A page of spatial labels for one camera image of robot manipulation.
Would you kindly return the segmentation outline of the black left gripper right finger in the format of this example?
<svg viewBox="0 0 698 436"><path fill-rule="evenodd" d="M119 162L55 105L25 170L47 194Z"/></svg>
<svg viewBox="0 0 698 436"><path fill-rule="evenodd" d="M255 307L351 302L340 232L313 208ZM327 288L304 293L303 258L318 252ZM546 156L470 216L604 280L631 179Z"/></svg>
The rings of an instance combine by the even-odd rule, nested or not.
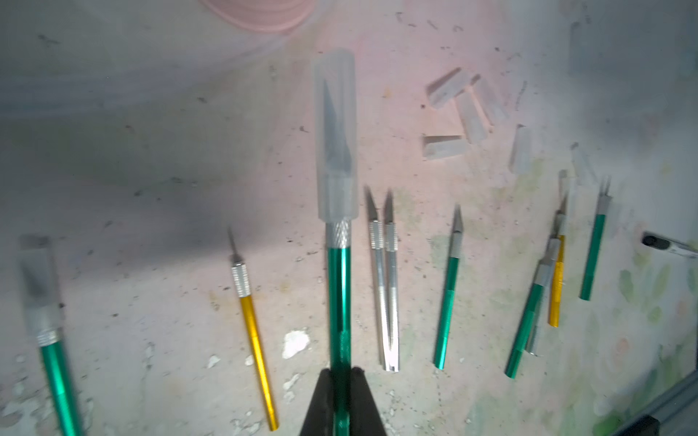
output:
<svg viewBox="0 0 698 436"><path fill-rule="evenodd" d="M354 367L350 372L349 412L351 436L386 436L365 371L359 367Z"/></svg>

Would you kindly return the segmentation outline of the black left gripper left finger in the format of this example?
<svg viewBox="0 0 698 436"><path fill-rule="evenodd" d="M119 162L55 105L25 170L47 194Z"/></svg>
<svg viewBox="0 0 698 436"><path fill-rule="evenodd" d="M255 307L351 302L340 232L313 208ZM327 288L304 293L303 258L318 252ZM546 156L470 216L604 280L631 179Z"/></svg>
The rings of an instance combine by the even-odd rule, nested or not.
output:
<svg viewBox="0 0 698 436"><path fill-rule="evenodd" d="M330 369L321 370L300 436L334 435L334 382Z"/></svg>

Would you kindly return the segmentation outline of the silver carving knife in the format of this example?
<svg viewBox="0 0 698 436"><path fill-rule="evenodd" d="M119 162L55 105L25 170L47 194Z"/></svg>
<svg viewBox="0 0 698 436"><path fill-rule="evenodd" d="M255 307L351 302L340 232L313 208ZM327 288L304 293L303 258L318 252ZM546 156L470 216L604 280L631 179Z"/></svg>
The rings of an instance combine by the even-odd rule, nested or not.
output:
<svg viewBox="0 0 698 436"><path fill-rule="evenodd" d="M540 317L541 317L541 312L542 312L542 307L543 307L544 302L545 302L545 296L542 295L541 298L539 299L537 305L536 305L535 312L534 312L533 325L532 325L531 332L529 334L527 343L525 345L525 351L533 356L538 356L537 345L538 345L538 337L539 337L539 327L541 324Z"/></svg>

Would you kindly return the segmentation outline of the green knife row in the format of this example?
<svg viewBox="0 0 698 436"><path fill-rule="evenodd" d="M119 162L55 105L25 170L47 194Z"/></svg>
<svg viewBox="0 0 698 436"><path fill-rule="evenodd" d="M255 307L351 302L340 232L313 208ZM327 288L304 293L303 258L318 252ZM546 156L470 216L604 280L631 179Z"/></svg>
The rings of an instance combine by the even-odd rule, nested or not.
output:
<svg viewBox="0 0 698 436"><path fill-rule="evenodd" d="M464 225L461 207L460 205L456 205L456 207L454 207L454 220L449 241L445 270L445 286L436 334L436 347L434 347L434 367L439 371L445 368L454 300L456 299L456 283L462 252L463 233Z"/></svg>

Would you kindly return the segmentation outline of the yellow carving knife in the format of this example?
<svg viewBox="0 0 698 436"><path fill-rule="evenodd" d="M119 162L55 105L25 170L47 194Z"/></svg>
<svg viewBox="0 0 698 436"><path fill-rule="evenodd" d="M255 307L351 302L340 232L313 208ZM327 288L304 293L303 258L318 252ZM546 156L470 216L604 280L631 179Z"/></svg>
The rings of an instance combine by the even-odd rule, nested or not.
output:
<svg viewBox="0 0 698 436"><path fill-rule="evenodd" d="M559 243L558 253L554 264L554 276L550 291L551 301L549 305L548 323L557 328L560 323L561 301L563 293L563 276L565 275L565 238L567 221L568 197L565 196L561 203L561 208L555 218L555 239Z"/></svg>

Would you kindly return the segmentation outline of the dark green carving knife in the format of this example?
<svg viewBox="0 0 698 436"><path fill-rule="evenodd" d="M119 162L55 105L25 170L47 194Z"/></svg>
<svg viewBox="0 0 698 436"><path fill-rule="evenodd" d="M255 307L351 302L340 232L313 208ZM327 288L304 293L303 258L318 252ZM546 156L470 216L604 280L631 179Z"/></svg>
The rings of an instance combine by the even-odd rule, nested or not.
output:
<svg viewBox="0 0 698 436"><path fill-rule="evenodd" d="M520 361L526 351L534 327L537 325L536 314L539 312L545 290L553 279L554 263L558 256L559 247L560 241L557 238L551 238L548 241L545 255L537 265L534 281L514 338L513 348L505 366L505 375L510 379L516 378Z"/></svg>

